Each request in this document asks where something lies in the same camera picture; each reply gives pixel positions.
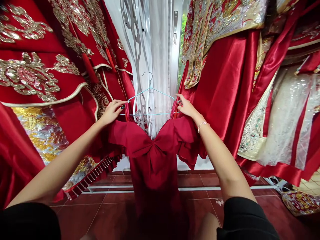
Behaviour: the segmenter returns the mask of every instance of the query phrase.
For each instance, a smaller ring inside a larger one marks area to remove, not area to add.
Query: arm
[[[99,121],[42,169],[7,207],[22,202],[39,202],[49,205],[71,177],[99,132],[120,114],[122,109],[117,108],[124,103],[125,101],[113,100]]]
[[[182,106],[178,106],[180,112],[190,116],[197,126],[206,121],[183,95],[177,94],[177,96],[182,102]],[[244,197],[257,202],[240,167],[219,136],[208,124],[202,124],[199,132],[209,159],[217,172],[223,200]]]

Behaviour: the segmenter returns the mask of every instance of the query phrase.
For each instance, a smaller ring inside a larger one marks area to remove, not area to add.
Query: hand
[[[109,105],[107,106],[105,112],[101,116],[101,118],[98,120],[97,123],[100,123],[103,127],[112,123],[120,114],[120,112],[123,110],[120,108],[123,104],[125,104],[127,101],[121,101],[121,100],[113,100]]]
[[[195,118],[197,118],[198,116],[202,117],[202,115],[194,108],[191,102],[185,99],[182,94],[176,94],[176,96],[180,97],[182,102],[182,106],[178,106],[178,110],[180,112],[191,117],[193,120],[195,120]]]

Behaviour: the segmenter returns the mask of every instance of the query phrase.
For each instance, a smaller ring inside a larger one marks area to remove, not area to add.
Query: forearm
[[[197,114],[194,121],[199,126],[205,122],[205,119],[201,114]],[[239,196],[256,201],[240,167],[219,136],[208,124],[202,124],[199,132],[209,159],[219,177],[224,200]]]
[[[49,204],[71,177],[103,127],[99,122],[93,124],[90,129],[41,170],[10,202],[8,207],[21,202],[33,201]]]

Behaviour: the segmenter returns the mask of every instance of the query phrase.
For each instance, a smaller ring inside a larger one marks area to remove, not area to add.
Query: black sleeve
[[[217,239],[280,239],[256,202],[242,197],[229,198],[224,204],[223,228]]]
[[[0,212],[2,239],[61,239],[56,213],[42,203],[20,203]]]

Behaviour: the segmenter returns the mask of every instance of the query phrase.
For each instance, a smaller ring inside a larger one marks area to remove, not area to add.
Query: red gown
[[[116,120],[108,129],[108,142],[123,146],[129,156],[139,221],[153,239],[155,231],[161,237],[187,239],[188,218],[179,197],[176,155],[194,169],[198,140],[187,116],[169,119],[154,140],[134,122]]]

